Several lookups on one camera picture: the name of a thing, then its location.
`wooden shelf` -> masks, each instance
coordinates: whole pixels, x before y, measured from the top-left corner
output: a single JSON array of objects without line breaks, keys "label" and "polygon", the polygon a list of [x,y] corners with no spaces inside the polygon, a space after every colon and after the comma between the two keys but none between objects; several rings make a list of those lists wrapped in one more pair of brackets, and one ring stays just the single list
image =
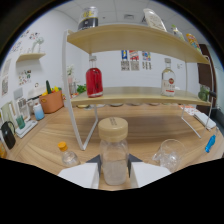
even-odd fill
[{"label": "wooden shelf", "polygon": [[19,61],[26,61],[26,60],[35,60],[35,59],[40,59],[46,55],[45,53],[29,53],[29,54],[21,54],[19,55],[18,59],[16,62]]},{"label": "wooden shelf", "polygon": [[150,27],[116,24],[69,33],[67,42],[88,54],[115,50],[150,51],[185,62],[209,64],[187,41]]},{"label": "wooden shelf", "polygon": [[210,102],[200,100],[196,95],[183,90],[175,90],[174,97],[162,96],[161,88],[155,87],[107,87],[103,96],[88,98],[87,92],[71,99],[72,106],[112,103],[180,103],[210,106]]}]

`glass bottle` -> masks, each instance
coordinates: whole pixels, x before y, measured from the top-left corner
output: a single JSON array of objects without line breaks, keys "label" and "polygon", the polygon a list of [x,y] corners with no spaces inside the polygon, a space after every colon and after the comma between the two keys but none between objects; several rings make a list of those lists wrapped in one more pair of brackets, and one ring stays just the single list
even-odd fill
[{"label": "glass bottle", "polygon": [[98,124],[100,159],[105,182],[120,185],[126,181],[128,163],[128,123],[118,117],[103,119]]},{"label": "glass bottle", "polygon": [[68,150],[66,142],[59,142],[58,148],[62,152],[62,162],[65,166],[72,167],[81,164],[77,155],[74,152]]},{"label": "glass bottle", "polygon": [[103,95],[102,73],[96,67],[96,56],[89,56],[90,69],[86,72],[86,89],[88,97]]},{"label": "glass bottle", "polygon": [[171,59],[165,58],[166,68],[162,72],[161,94],[174,96],[176,76],[171,70]]}]

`cup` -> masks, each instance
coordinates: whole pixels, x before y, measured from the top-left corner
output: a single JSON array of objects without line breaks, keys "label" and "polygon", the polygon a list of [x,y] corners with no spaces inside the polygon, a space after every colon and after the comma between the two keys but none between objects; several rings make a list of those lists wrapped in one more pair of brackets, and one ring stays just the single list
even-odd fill
[{"label": "cup", "polygon": [[16,118],[17,124],[19,126],[19,129],[23,129],[25,127],[25,122],[23,120],[23,116],[20,115]]},{"label": "cup", "polygon": [[185,152],[186,149],[181,142],[175,139],[167,139],[162,142],[158,152],[152,159],[160,162],[160,166],[166,167],[173,173],[177,170]]}]

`bottle label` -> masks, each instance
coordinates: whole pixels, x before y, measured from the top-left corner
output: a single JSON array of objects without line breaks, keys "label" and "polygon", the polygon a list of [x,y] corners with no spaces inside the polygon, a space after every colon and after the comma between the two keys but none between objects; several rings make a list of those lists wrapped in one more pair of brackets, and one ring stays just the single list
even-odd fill
[{"label": "bottle label", "polygon": [[174,79],[162,80],[162,94],[166,96],[174,96],[175,83]]}]

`bottle cap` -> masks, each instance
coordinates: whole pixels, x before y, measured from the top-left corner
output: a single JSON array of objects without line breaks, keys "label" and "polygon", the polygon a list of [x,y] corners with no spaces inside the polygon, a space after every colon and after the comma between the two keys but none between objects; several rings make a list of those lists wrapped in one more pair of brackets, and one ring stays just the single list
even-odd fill
[{"label": "bottle cap", "polygon": [[67,146],[66,142],[59,142],[59,143],[58,143],[58,148],[59,148],[62,152],[64,152],[64,151],[66,151],[66,150],[68,149],[68,146]]},{"label": "bottle cap", "polygon": [[165,62],[166,63],[171,63],[171,59],[170,58],[165,58]]},{"label": "bottle cap", "polygon": [[92,56],[92,55],[90,55],[90,56],[89,56],[89,60],[90,60],[90,61],[96,61],[96,56]]},{"label": "bottle cap", "polygon": [[107,142],[119,142],[128,136],[128,122],[119,117],[109,117],[98,124],[99,136]]}]

